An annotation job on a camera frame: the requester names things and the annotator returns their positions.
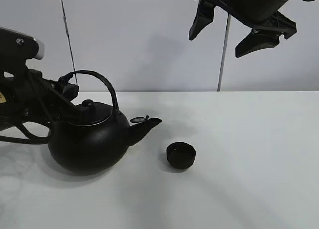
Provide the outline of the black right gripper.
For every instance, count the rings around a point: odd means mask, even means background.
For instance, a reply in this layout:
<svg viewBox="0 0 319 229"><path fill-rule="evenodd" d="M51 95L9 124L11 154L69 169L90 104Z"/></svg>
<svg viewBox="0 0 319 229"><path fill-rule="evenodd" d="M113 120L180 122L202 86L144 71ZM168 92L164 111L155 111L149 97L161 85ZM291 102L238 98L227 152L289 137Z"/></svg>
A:
<svg viewBox="0 0 319 229"><path fill-rule="evenodd" d="M188 39L214 21L215 7L220 7L252 31L236 46L235 56L240 58L252 52L276 47L279 34L285 39L297 32L296 24L279 12L289 0L199 0L195 19Z"/></svg>

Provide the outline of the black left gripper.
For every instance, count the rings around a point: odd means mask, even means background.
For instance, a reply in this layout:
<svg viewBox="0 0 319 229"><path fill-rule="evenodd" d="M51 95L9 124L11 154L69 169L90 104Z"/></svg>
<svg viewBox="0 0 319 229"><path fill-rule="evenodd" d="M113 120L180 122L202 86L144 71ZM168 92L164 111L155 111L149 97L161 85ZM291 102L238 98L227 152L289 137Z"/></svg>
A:
<svg viewBox="0 0 319 229"><path fill-rule="evenodd" d="M79 93L79 86L69 83L72 77L73 74L66 74L57 81L48 80L40 71L29 68L22 75L12 74L9 77L9 123L81 121L85 110L72 103Z"/></svg>

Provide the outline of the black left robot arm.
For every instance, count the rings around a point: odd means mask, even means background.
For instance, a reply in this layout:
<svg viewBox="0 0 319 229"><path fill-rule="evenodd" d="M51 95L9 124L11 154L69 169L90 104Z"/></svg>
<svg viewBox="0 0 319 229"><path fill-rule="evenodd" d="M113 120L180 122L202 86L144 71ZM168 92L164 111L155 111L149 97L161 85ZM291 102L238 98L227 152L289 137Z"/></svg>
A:
<svg viewBox="0 0 319 229"><path fill-rule="evenodd" d="M79 86L64 80L47 80L30 69L24 76L0 79L0 129L14 123L34 122L47 126L50 121L80 122L83 110L71 101Z"/></svg>

